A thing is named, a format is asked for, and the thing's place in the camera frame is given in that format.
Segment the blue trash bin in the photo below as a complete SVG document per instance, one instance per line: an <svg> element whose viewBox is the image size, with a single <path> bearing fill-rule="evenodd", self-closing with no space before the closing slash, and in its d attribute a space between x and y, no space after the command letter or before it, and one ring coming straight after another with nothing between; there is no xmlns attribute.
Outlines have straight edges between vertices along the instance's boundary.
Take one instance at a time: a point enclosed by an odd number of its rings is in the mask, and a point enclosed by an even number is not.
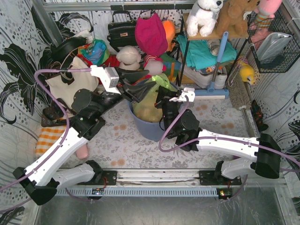
<svg viewBox="0 0 300 225"><path fill-rule="evenodd" d="M130 103L129 109L131 111L131 114L133 115L135 125L137 126L137 130L146 139L158 142L161 139L163 133L165 132L164 125L163 125L161 119L157 123L152 123L152 122L146 122L146 121L143 121L143 120L137 118L133 113L133 103L137 103L137 102Z"/></svg>

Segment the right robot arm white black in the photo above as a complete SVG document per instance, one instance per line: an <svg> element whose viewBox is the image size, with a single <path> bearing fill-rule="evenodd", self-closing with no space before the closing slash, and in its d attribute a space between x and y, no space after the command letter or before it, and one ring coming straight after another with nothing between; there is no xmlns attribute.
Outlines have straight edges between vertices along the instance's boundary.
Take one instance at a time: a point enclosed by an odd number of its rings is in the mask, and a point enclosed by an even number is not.
<svg viewBox="0 0 300 225"><path fill-rule="evenodd" d="M162 86L154 106L162 109L165 133L162 138L176 138L178 148L185 151L219 151L236 156L231 161L219 161L215 171L201 181L202 185L228 184L240 175L254 172L267 179L277 179L280 173L280 149L269 135L236 137L201 129L199 120L185 105L194 100L225 99L227 90L196 90L183 88L171 91Z"/></svg>

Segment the green trash bag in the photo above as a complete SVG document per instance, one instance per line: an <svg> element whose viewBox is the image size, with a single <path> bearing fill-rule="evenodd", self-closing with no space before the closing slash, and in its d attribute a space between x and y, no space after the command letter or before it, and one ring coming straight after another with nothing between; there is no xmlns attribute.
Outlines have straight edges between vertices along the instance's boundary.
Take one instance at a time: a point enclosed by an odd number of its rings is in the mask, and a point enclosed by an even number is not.
<svg viewBox="0 0 300 225"><path fill-rule="evenodd" d="M150 84L154 82L154 86L150 88L146 96L142 99L140 103L133 103L133 113L134 115L146 122L157 123L162 117L162 109L157 109L154 104L158 96L158 89L160 86L167 88L170 91L177 91L177 88L170 83L168 77L165 74L160 74L152 76L140 84Z"/></svg>

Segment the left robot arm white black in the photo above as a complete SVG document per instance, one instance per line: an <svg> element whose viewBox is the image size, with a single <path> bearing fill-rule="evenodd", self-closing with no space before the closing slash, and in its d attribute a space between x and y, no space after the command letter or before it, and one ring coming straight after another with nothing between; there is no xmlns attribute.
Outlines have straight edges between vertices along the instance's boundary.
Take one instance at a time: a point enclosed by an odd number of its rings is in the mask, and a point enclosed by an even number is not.
<svg viewBox="0 0 300 225"><path fill-rule="evenodd" d="M107 179L94 160L65 171L58 169L80 147L90 141L105 125L102 115L126 99L140 102L156 82L136 82L148 71L126 71L116 67L68 69L68 72L89 72L101 80L105 91L100 95L80 88L74 94L73 119L66 119L62 136L38 160L26 168L18 167L13 175L37 204L49 202L57 191L76 184L103 184Z"/></svg>

